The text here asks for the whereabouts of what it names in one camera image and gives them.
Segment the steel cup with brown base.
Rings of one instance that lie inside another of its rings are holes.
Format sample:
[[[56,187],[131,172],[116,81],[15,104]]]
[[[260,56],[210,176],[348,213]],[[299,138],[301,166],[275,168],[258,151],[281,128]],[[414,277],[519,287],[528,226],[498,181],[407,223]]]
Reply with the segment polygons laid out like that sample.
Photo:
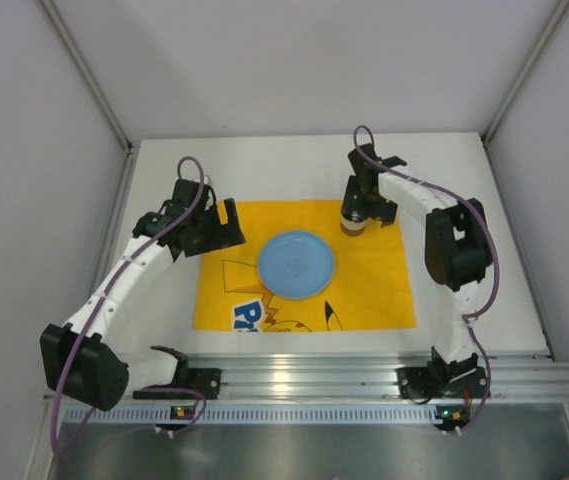
[[[340,228],[343,233],[349,236],[359,236],[366,228],[367,218],[357,212],[341,215]]]

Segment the light blue plastic plate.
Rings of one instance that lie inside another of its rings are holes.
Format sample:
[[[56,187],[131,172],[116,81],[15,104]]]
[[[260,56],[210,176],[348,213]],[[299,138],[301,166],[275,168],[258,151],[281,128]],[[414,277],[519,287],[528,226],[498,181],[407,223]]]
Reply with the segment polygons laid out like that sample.
[[[306,299],[330,284],[335,257],[328,243],[317,234],[290,230],[265,243],[258,255],[257,271],[262,284],[275,295]]]

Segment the yellow printed cloth mat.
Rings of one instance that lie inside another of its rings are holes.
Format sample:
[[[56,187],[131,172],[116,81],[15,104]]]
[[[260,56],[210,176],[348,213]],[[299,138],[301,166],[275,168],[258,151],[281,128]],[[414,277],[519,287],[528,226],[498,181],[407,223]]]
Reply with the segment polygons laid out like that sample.
[[[362,234],[340,229],[338,200],[243,201],[244,244],[201,258],[193,326],[199,331],[327,333],[412,328],[416,324],[398,224],[370,221]],[[271,292],[258,274],[267,241],[286,231],[318,235],[331,248],[331,282],[307,299]]]

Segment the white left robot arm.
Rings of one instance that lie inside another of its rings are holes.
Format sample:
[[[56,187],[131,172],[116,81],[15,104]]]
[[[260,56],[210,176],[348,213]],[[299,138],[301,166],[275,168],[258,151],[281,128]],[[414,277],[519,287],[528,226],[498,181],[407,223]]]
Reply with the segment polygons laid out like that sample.
[[[139,218],[115,267],[63,325],[40,337],[48,387],[101,411],[148,387],[183,385],[187,357],[162,346],[118,354],[117,339],[137,337],[147,321],[140,304],[180,256],[193,257],[243,244],[233,199],[219,201],[207,183],[177,179],[171,198]]]

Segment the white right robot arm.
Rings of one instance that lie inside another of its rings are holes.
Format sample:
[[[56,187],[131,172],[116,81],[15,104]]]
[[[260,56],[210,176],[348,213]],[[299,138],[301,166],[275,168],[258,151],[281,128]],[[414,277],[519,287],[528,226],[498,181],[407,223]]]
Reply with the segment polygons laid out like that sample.
[[[345,233],[363,233],[369,220],[389,226],[398,212],[425,230],[424,263],[437,286],[438,329],[426,365],[399,370],[401,397],[425,404],[446,396],[487,395],[488,356],[473,323],[495,302],[498,288],[491,288],[479,309],[472,305],[486,272],[498,281],[500,266],[482,203],[416,178],[401,158],[379,157],[373,143],[355,147],[348,159],[353,173],[341,206]]]

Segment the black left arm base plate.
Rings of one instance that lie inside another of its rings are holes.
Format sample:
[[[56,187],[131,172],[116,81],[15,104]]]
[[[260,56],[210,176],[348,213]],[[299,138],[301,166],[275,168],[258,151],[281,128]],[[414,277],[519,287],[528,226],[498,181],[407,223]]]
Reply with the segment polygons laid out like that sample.
[[[220,392],[222,371],[219,368],[188,367],[177,373],[168,385],[155,385],[135,391],[136,400],[182,400],[194,399],[188,392],[176,392],[175,389],[193,390],[202,394],[206,400],[216,400]]]

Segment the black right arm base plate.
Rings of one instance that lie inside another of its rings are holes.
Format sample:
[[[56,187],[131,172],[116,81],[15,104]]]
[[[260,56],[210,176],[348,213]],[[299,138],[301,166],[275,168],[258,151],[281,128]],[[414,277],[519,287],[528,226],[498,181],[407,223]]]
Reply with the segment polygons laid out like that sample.
[[[478,367],[461,379],[444,382],[437,379],[426,367],[403,367],[396,371],[399,396],[418,404],[431,400],[480,399],[488,386],[485,370]]]

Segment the aluminium table edge rail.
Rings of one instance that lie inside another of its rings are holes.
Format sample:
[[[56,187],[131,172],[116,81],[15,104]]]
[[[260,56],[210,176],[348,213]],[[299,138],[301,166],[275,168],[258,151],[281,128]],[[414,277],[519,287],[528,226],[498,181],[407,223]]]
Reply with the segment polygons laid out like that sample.
[[[403,367],[427,357],[364,355],[193,355],[194,367],[221,370],[218,399],[232,402],[399,403]],[[493,403],[569,403],[569,362],[506,355],[490,359]]]

